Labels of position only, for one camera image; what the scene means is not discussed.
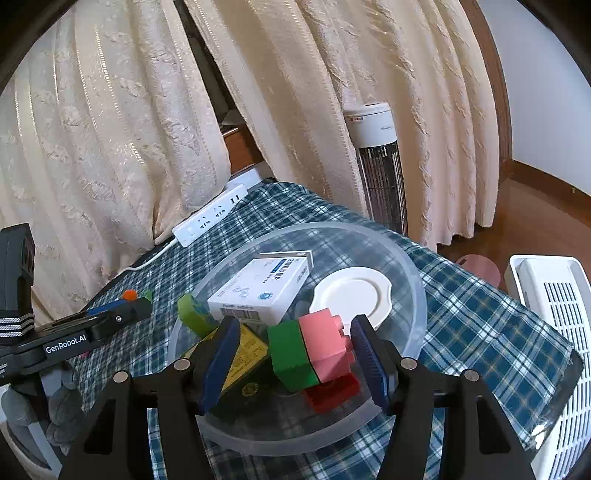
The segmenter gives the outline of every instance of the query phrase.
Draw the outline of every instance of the power strip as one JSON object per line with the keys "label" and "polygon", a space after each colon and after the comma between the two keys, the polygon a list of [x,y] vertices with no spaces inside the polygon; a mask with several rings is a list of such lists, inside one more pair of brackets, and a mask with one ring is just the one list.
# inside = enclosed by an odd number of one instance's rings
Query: power strip
{"label": "power strip", "polygon": [[248,192],[242,184],[221,192],[198,212],[174,227],[173,235],[183,247],[188,247],[211,227],[227,217],[234,206],[246,195]]}

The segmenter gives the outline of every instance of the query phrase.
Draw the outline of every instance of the white laundry basket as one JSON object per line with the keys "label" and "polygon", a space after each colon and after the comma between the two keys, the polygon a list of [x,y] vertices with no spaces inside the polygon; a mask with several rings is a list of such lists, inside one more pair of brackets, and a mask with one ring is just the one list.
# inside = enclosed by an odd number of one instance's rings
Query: white laundry basket
{"label": "white laundry basket", "polygon": [[[591,437],[591,330],[587,316],[591,314],[591,288],[581,263],[572,257],[514,255],[505,282],[509,295],[569,339],[584,362],[573,395],[532,462],[537,480],[560,480],[568,475]],[[536,440],[541,443],[544,435],[539,433]]]}

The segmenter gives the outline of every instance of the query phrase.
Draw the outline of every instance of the white wall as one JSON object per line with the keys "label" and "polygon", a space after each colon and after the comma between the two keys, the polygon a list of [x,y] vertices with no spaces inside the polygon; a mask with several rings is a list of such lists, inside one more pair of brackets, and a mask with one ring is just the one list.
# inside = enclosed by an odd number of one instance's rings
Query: white wall
{"label": "white wall", "polygon": [[513,158],[591,194],[591,87],[517,0],[478,0],[505,73]]}

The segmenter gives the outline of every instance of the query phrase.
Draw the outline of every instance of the blue gripper pad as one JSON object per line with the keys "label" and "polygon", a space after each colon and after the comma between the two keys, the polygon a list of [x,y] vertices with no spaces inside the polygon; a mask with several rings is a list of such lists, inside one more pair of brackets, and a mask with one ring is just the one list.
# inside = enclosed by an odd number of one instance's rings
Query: blue gripper pad
{"label": "blue gripper pad", "polygon": [[396,364],[365,315],[351,322],[351,341],[374,403],[388,410],[398,385]]}
{"label": "blue gripper pad", "polygon": [[202,414],[212,408],[220,398],[230,366],[240,344],[240,322],[226,316],[205,349],[197,359],[193,382],[201,395],[198,405]]}

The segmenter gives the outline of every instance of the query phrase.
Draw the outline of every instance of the curtain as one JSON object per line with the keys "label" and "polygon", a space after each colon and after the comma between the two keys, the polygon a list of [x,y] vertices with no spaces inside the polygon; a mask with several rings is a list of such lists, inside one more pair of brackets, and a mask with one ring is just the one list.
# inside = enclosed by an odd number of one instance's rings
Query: curtain
{"label": "curtain", "polygon": [[342,109],[392,106],[411,239],[490,226],[499,139],[459,0],[186,0],[280,180],[367,213]]}
{"label": "curtain", "polygon": [[229,175],[172,0],[80,0],[0,96],[0,223],[31,225],[39,323],[80,310]]}

